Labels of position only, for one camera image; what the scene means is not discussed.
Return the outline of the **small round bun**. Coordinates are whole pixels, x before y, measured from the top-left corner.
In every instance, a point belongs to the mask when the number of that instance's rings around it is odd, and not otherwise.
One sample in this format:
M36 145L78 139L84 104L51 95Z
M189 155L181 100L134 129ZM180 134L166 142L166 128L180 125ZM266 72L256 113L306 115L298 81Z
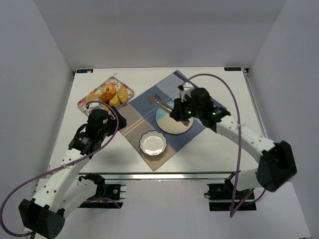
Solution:
M111 107L119 107L121 105L121 101L117 96L114 96L110 101L109 101L109 105Z

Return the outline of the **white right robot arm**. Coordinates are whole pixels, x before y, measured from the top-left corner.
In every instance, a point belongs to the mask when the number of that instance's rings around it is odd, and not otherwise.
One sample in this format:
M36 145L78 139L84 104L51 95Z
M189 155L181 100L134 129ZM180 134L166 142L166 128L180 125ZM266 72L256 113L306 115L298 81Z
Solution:
M262 187L275 192L297 173L292 148L286 141L275 142L241 126L229 111L214 105L204 88L179 86L179 97L174 100L170 117L175 121L196 118L256 160L256 169L237 170L225 180L230 189L243 191Z

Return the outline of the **oblong golden bread roll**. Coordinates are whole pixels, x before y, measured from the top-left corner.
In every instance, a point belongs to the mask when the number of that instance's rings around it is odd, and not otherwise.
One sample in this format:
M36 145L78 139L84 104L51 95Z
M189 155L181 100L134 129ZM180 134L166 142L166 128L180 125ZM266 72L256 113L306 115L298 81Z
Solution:
M121 86L117 91L117 97L122 104L128 101L128 90L125 86Z

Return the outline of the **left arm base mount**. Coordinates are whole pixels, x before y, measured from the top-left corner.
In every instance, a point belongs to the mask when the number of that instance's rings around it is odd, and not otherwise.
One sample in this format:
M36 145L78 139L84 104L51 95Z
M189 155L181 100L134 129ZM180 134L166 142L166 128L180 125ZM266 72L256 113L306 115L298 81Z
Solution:
M93 173L80 176L77 184L84 180L93 181L96 185L96 193L84 201L79 208L120 209L122 207L126 196L125 184L106 182L101 175Z

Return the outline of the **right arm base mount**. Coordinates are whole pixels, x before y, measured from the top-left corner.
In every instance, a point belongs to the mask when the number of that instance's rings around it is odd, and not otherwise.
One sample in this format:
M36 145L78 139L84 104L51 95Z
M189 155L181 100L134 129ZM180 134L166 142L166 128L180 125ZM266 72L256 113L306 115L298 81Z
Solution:
M208 200L209 210L211 212L230 212L232 191L226 188L224 180L208 180L207 192L204 197ZM254 193L245 200L238 211L256 211L256 203L254 202Z

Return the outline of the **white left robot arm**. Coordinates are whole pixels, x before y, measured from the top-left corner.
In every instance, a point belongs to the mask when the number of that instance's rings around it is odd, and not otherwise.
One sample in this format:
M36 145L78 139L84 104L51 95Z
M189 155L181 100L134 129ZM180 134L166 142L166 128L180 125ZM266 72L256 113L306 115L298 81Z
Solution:
M54 172L32 199L22 200L18 209L26 228L54 239L61 232L66 218L82 203L106 196L105 179L99 174L81 176L74 188L70 186L90 161L92 153L102 147L104 139L126 127L126 119L115 107L112 110L114 116L103 109L92 110L87 123L77 129L69 143L61 170Z

